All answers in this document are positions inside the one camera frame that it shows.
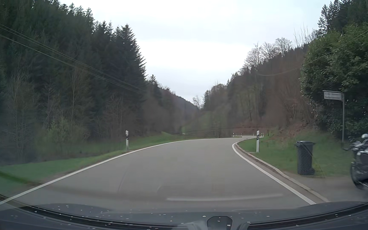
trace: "windshield wiper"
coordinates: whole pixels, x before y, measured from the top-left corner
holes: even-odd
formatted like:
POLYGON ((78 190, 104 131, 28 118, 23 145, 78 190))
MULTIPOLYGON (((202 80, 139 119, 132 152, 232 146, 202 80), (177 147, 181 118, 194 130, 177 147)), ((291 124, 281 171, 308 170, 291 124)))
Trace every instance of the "windshield wiper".
POLYGON ((264 221, 264 222, 254 222, 250 223, 247 230, 264 230, 264 229, 274 229, 274 228, 282 228, 282 227, 291 227, 291 226, 301 226, 304 224, 316 223, 320 221, 335 219, 336 217, 343 217, 348 215, 353 215, 361 211, 368 210, 368 202, 364 202, 358 204, 356 206, 351 206, 339 210, 334 210, 331 212, 326 212, 322 214, 316 214, 306 217, 297 217, 297 218, 289 218, 283 220, 275 220, 275 221, 264 221))
MULTIPOLYGON (((0 201, 7 199, 8 197, 0 194, 0 201)), ((24 211, 28 211, 33 215, 43 216, 43 217, 50 217, 55 220, 61 220, 66 222, 72 222, 77 224, 83 224, 93 227, 106 227, 112 229, 119 229, 119 230, 170 230, 174 229, 181 229, 181 230, 188 230, 188 227, 181 224, 151 224, 151 223, 138 223, 138 222, 126 222, 126 221, 112 221, 112 220, 104 220, 86 216, 79 216, 68 214, 64 212, 57 212, 54 210, 47 210, 42 207, 38 206, 30 206, 25 203, 11 200, 8 204, 24 211)))

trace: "road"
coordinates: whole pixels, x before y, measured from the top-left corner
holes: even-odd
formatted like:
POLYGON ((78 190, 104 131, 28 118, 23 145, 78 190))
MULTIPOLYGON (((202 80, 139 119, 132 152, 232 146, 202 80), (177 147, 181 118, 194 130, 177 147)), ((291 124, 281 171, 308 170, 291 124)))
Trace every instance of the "road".
POLYGON ((135 151, 15 200, 29 205, 83 204, 121 212, 309 205, 296 192, 313 199, 310 194, 296 187, 292 192, 234 151, 234 143, 249 138, 253 137, 187 140, 135 151))

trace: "hillside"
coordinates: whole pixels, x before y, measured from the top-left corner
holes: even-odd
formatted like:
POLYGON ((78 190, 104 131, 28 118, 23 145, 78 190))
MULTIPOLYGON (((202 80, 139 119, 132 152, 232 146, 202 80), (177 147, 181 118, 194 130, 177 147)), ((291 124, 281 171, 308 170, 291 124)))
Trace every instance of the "hillside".
POLYGON ((301 67, 309 47, 326 34, 336 32, 343 36, 347 26, 362 23, 368 28, 368 2, 336 0, 321 10, 319 30, 303 30, 302 34, 295 34, 294 42, 279 38, 272 44, 256 45, 226 84, 216 84, 205 92, 200 117, 188 129, 202 126, 232 133, 287 127, 296 122, 315 124, 323 107, 303 96, 300 85, 301 67))
POLYGON ((73 147, 125 130, 179 133, 197 107, 148 76, 128 24, 57 0, 0 0, 0 164, 82 155, 73 147))

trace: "power line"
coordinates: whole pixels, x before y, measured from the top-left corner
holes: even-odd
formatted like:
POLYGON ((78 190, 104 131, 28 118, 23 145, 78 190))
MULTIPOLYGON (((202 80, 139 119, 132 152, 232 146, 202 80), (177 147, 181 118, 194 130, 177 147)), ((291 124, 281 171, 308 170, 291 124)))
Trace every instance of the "power line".
MULTIPOLYGON (((327 55, 329 55, 329 54, 331 54, 331 53, 335 52, 336 50, 338 50, 338 49, 342 48, 343 46, 345 46, 345 45, 349 44, 350 42, 354 41, 355 39, 359 38, 361 35, 363 35, 363 34, 365 34, 365 33, 367 33, 367 32, 368 32, 368 30, 366 30, 365 32, 363 32, 363 33, 359 34, 357 37, 355 37, 355 38, 351 39, 350 41, 346 42, 345 44, 342 44, 342 45, 341 45, 341 46, 339 46, 338 48, 336 48, 336 49, 334 49, 334 50, 332 50, 332 51, 328 52, 327 54, 322 55, 322 56, 320 56, 319 58, 317 58, 317 59, 315 59, 315 60, 312 60, 312 61, 308 62, 307 64, 313 63, 313 62, 315 62, 315 61, 317 61, 317 60, 319 60, 319 59, 321 59, 321 58, 323 58, 323 57, 325 57, 325 56, 327 56, 327 55)), ((264 74, 257 73, 257 75, 259 75, 259 76, 277 76, 277 75, 282 75, 282 74, 285 74, 285 73, 287 73, 287 72, 291 72, 291 71, 294 71, 294 70, 299 70, 300 68, 301 68, 301 67, 294 68, 294 69, 290 69, 290 70, 283 71, 283 72, 280 72, 280 73, 277 73, 277 74, 264 75, 264 74)))
POLYGON ((93 74, 93 73, 91 73, 91 72, 89 72, 89 71, 87 71, 87 70, 84 70, 84 69, 79 68, 79 67, 77 67, 77 66, 75 66, 75 65, 69 64, 69 63, 67 63, 67 62, 65 62, 65 61, 63 61, 63 60, 60 60, 60 59, 58 59, 58 58, 55 58, 55 57, 53 57, 53 56, 51 56, 51 55, 45 54, 45 53, 43 53, 43 52, 41 52, 41 51, 39 51, 39 50, 36 50, 36 49, 34 49, 34 48, 30 47, 30 46, 27 46, 27 45, 25 45, 25 44, 22 44, 22 43, 20 43, 20 42, 18 42, 18 41, 16 41, 16 40, 14 40, 14 39, 10 39, 10 38, 8 38, 8 37, 6 37, 6 36, 2 35, 2 34, 0 34, 0 36, 1 36, 1 37, 3 37, 3 38, 5 38, 5 39, 8 39, 8 40, 10 40, 10 41, 13 41, 13 42, 15 42, 15 43, 18 43, 18 44, 20 44, 20 45, 23 45, 23 46, 25 46, 25 47, 27 47, 27 48, 29 48, 29 49, 32 49, 32 50, 34 50, 34 51, 36 51, 36 52, 38 52, 38 53, 41 53, 41 54, 43 54, 43 55, 46 55, 46 56, 48 56, 48 57, 50 57, 50 58, 53 58, 53 59, 55 59, 55 60, 57 60, 57 61, 60 61, 60 62, 62 62, 62 63, 64 63, 64 64, 66 64, 66 65, 69 65, 69 66, 71 66, 71 67, 73 67, 73 68, 75 68, 75 69, 78 69, 78 70, 80 70, 80 71, 83 71, 83 72, 85 72, 85 73, 87 73, 87 74, 90 74, 90 75, 92 75, 92 76, 98 77, 98 78, 100 78, 100 79, 102 79, 102 80, 105 80, 105 81, 107 81, 107 82, 109 82, 109 83, 112 83, 112 84, 114 84, 114 85, 120 86, 120 87, 122 87, 122 88, 125 88, 125 89, 127 89, 127 90, 130 90, 130 91, 133 91, 133 92, 139 93, 139 94, 141 94, 141 95, 144 95, 144 93, 142 93, 142 92, 140 92, 140 91, 137 91, 137 90, 134 90, 134 89, 128 88, 128 87, 123 86, 123 85, 120 85, 119 83, 116 83, 116 82, 114 82, 114 81, 110 81, 110 80, 109 80, 109 79, 107 79, 107 78, 104 78, 104 77, 98 76, 98 75, 96 75, 96 74, 93 74))
POLYGON ((134 85, 132 85, 132 84, 129 84, 129 83, 127 83, 127 82, 125 82, 125 81, 122 81, 122 80, 120 80, 120 79, 118 79, 118 78, 116 78, 116 77, 113 77, 113 76, 111 76, 111 75, 109 75, 109 74, 106 74, 106 73, 104 73, 104 72, 100 71, 100 70, 97 70, 97 69, 95 69, 94 67, 91 67, 91 66, 89 66, 89 65, 87 65, 87 64, 84 64, 83 62, 81 62, 81 61, 79 61, 79 60, 76 60, 76 59, 74 59, 74 58, 72 58, 72 57, 70 57, 70 56, 68 56, 68 55, 65 55, 64 53, 61 53, 61 52, 59 52, 59 51, 57 51, 57 50, 55 50, 55 49, 53 49, 53 48, 51 48, 51 47, 49 47, 49 46, 47 46, 47 45, 45 45, 45 44, 41 43, 41 42, 36 41, 35 39, 32 39, 32 38, 30 38, 30 37, 28 37, 28 36, 26 36, 26 35, 24 35, 24 34, 21 34, 21 33, 19 33, 18 31, 15 31, 14 29, 11 29, 11 28, 9 28, 9 27, 7 27, 7 26, 5 26, 5 25, 1 24, 1 23, 0 23, 0 25, 1 25, 1 26, 3 26, 3 27, 5 27, 5 28, 7 28, 7 29, 9 29, 9 30, 4 29, 4 28, 2 28, 1 26, 0 26, 0 29, 3 29, 3 30, 5 30, 5 31, 7 31, 7 32, 10 32, 10 33, 12 33, 12 34, 14 34, 14 35, 17 35, 17 36, 18 36, 18 37, 20 37, 20 38, 23 38, 23 39, 25 39, 25 40, 27 40, 27 41, 30 41, 30 42, 32 42, 32 43, 34 43, 34 44, 36 44, 36 45, 39 45, 39 46, 41 46, 41 47, 43 47, 43 48, 45 48, 45 49, 47 49, 47 50, 49 50, 49 51, 52 51, 52 52, 54 52, 54 53, 56 53, 56 54, 58 54, 58 55, 61 55, 61 56, 65 57, 65 58, 67 58, 67 59, 70 59, 70 60, 72 60, 72 61, 74 61, 74 62, 77 62, 77 63, 78 63, 78 64, 80 64, 80 65, 83 65, 83 66, 85 66, 85 67, 87 67, 87 68, 89 68, 89 69, 91 69, 91 70, 97 71, 97 72, 99 72, 99 73, 101 73, 101 74, 103 74, 103 75, 105 75, 105 76, 108 76, 108 77, 110 77, 110 78, 112 78, 112 79, 114 79, 114 80, 116 80, 116 81, 120 81, 120 82, 122 82, 122 83, 124 83, 124 84, 126 84, 126 85, 132 86, 132 87, 134 87, 134 88, 136 88, 136 89, 140 90, 140 88, 139 88, 139 87, 137 87, 137 86, 134 86, 134 85))

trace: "windshield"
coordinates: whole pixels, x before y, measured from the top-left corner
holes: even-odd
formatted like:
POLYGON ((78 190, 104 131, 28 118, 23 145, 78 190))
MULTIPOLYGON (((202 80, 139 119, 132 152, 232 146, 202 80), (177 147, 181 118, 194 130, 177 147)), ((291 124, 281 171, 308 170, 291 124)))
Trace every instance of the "windshield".
POLYGON ((0 0, 0 218, 364 202, 368 0, 0 0))

